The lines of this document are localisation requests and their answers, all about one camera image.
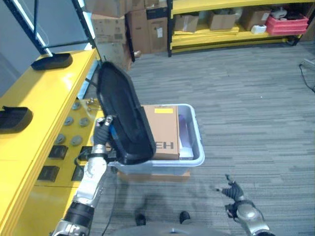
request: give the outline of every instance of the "robot forearm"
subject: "robot forearm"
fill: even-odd
[[[98,119],[94,132],[94,146],[81,183],[72,199],[72,203],[52,236],[87,236],[90,232],[94,209],[103,191],[102,183],[107,168],[106,147],[109,125],[112,117]]]

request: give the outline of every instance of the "cardboard box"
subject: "cardboard box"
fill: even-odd
[[[144,105],[156,142],[155,160],[178,160],[179,125],[177,106]]]
[[[145,182],[145,181],[186,182],[190,178],[190,172],[186,171],[182,176],[174,176],[174,175],[144,175],[144,174],[126,175],[118,171],[117,176],[124,181],[135,181],[135,182]]]
[[[132,10],[132,3],[132,0],[85,0],[85,7],[93,14],[122,17]]]
[[[156,7],[159,4],[159,0],[144,0],[146,7]]]
[[[148,20],[151,53],[167,50],[167,18]]]
[[[150,53],[150,38],[146,10],[131,11],[127,15],[133,50]]]
[[[125,43],[125,17],[114,18],[92,14],[91,17],[95,32],[96,43]]]
[[[239,22],[245,30],[251,31],[255,25],[262,26],[265,24],[270,11],[270,8],[266,6],[245,7]]]
[[[144,0],[132,0],[132,11],[143,10]]]
[[[147,19],[167,18],[167,4],[161,2],[160,5],[147,9]]]
[[[176,15],[175,31],[195,32],[197,29],[199,14],[196,15]]]
[[[96,43],[102,61],[111,61],[120,68],[128,71],[131,67],[131,55],[127,44]]]
[[[208,25],[210,30],[230,30],[234,27],[236,15],[219,15],[210,11]]]

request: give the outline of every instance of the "yellow workbench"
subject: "yellow workbench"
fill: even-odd
[[[0,135],[0,235],[12,235],[58,132],[98,54],[71,52],[62,69],[31,67],[0,98],[0,106],[28,107],[31,123],[20,133]]]
[[[315,2],[314,0],[168,0],[169,5],[173,5],[170,13],[170,19],[173,20],[175,14],[190,13],[196,11],[207,11],[214,9],[244,7],[255,5],[285,4],[285,3],[305,3]],[[172,30],[168,54],[171,52],[183,52],[200,49],[239,46],[259,43],[276,43],[287,41],[287,36],[270,36],[268,33],[253,34],[250,31],[240,29],[237,34],[215,35],[210,30],[202,34],[192,36],[191,34],[178,35]]]

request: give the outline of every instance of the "person's foot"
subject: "person's foot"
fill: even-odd
[[[184,222],[184,220],[189,220],[190,219],[190,215],[187,211],[182,211],[181,214],[179,215],[179,222],[182,224]]]
[[[143,214],[136,215],[137,226],[146,225],[146,217]]]

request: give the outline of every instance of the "metal shelving unit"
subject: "metal shelving unit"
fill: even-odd
[[[22,14],[20,13],[19,9],[16,7],[16,5],[14,4],[14,2],[12,0],[3,0],[4,3],[6,4],[6,6],[8,7],[8,9],[11,11],[11,13],[13,14],[13,16],[15,17],[15,19],[17,20],[17,22],[20,24],[20,26],[22,27],[23,31],[26,33],[26,35],[28,36],[28,38],[30,39],[30,41],[34,44],[34,46],[37,48],[37,50],[39,51],[40,54],[47,54],[45,49],[49,49],[49,48],[56,48],[56,47],[63,47],[63,46],[70,46],[70,45],[77,45],[77,44],[83,44],[83,43],[90,43],[92,45],[92,48],[96,48],[96,44],[95,41],[91,35],[91,32],[89,30],[88,24],[84,18],[83,15],[83,11],[82,8],[78,2],[78,0],[71,0],[73,7],[77,13],[77,16],[79,18],[79,21],[82,25],[83,31],[87,37],[86,40],[81,40],[81,41],[74,41],[74,42],[67,42],[67,43],[62,43],[62,44],[53,44],[53,45],[46,45],[46,46],[42,46],[41,43],[39,42],[39,40],[36,37],[37,34],[37,11],[38,11],[38,0],[34,0],[34,30],[30,28],[30,26],[27,24],[27,22],[25,21],[24,17],[22,16]],[[130,50],[130,56],[131,56],[131,60],[132,62],[135,61],[134,58],[134,51],[133,51],[133,47],[132,47],[132,42],[131,42],[131,36],[130,36],[130,30],[129,30],[129,26],[127,23],[127,17],[125,17],[126,19],[126,38],[127,38],[127,44],[129,46],[129,50]]]
[[[200,50],[207,48],[218,48],[239,45],[251,45],[259,43],[277,43],[289,42],[290,45],[296,45],[301,35],[292,36],[270,36],[268,33],[252,34],[245,31],[241,26],[239,32],[235,34],[222,34],[210,36],[210,30],[204,31],[198,35],[174,35],[174,15],[190,13],[196,11],[214,10],[230,7],[243,7],[255,5],[284,4],[284,3],[306,3],[314,2],[314,0],[167,0],[168,4],[168,37],[167,50],[168,56],[172,53]],[[312,12],[309,23],[314,18],[315,11]]]

